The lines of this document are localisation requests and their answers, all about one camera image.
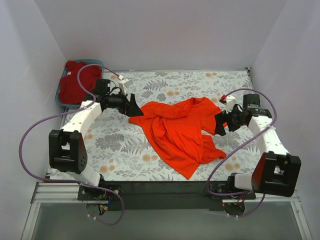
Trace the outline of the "aluminium front frame rail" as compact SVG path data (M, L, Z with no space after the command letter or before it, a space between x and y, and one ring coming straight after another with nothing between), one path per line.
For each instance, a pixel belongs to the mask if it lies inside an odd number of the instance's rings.
M72 201L107 201L111 195L125 198L212 197L202 181L120 181L109 182L103 189L78 183L38 183L32 201L38 203L69 203Z

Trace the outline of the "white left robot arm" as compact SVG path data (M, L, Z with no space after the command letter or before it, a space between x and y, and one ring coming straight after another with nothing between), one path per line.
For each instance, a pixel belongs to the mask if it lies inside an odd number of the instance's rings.
M81 183L98 186L102 176L88 165L84 136L104 110L117 109L128 117L143 116L132 93L127 98L127 87L132 81L121 79L111 88L108 79L97 79L96 85L87 94L71 120L59 130L49 133L49 165L52 169L67 173Z

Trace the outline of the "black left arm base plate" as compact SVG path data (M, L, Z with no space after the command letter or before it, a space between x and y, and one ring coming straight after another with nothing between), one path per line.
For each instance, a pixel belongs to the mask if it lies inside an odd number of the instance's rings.
M119 184L107 184L102 187L109 189L119 195L122 193L122 186ZM79 201L107 201L111 198L116 200L118 199L118 197L116 197L114 193L82 185L79 187L77 195L77 199Z

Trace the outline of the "blue plastic basket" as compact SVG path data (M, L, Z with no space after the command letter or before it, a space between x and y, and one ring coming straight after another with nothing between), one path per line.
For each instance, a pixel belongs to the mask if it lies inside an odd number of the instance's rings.
M80 87L77 74L85 65L103 65L97 59L68 60L62 72L57 92L56 103L63 107L78 107L86 96L86 92ZM86 90L92 90L97 79L102 77L102 69L98 66L86 67L80 74L80 81Z

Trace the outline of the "orange t shirt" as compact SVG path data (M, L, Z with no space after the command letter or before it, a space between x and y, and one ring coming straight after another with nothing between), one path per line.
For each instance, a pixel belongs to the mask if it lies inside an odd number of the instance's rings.
M141 127L158 156L186 179L199 165L226 157L212 138L215 115L222 111L210 99L192 97L173 105L151 101L141 110L143 116L130 117L129 123Z

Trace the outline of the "black front table strip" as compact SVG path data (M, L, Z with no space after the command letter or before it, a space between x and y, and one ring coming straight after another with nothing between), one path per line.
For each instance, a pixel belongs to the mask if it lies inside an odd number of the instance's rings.
M206 193L205 181L118 181L125 210L209 210L222 212L223 201Z

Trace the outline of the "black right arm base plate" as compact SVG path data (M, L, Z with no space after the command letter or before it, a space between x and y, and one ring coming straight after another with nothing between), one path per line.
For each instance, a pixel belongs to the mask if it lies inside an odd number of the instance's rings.
M234 186L231 186L231 184L227 183L227 181L211 181L209 184L209 189L218 194L232 194L230 196L221 196L223 199L236 199L239 197L239 195L235 195L235 193L244 192L243 189L238 189Z

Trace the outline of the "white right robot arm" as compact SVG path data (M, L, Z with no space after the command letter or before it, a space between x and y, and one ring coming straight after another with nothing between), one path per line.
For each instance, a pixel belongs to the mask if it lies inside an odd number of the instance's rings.
M225 127L234 132L246 126L255 136L260 159L251 174L233 173L231 190L251 191L282 197L291 197L298 180L301 160L281 143L273 121L276 118L260 105L259 94L245 94L242 105L232 95L223 96L220 102L225 110L215 115L215 134L226 135Z

